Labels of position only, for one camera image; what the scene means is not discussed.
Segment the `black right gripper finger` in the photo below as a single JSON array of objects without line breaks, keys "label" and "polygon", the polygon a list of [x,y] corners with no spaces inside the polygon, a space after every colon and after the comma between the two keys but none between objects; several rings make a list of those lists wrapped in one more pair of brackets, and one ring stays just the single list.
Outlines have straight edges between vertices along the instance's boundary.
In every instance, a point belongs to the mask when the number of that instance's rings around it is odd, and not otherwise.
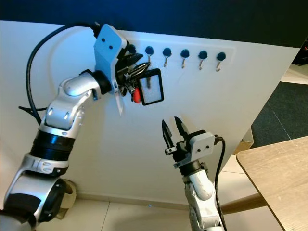
[{"label": "black right gripper finger", "polygon": [[190,134],[188,132],[187,126],[183,123],[182,119],[180,117],[175,116],[174,117],[176,126],[178,128],[179,134],[183,137],[184,141],[189,141],[191,140]]},{"label": "black right gripper finger", "polygon": [[167,148],[175,147],[172,141],[172,138],[171,138],[172,136],[171,130],[164,120],[161,121],[161,128],[162,128],[162,133],[163,133],[163,139],[165,141]]}]

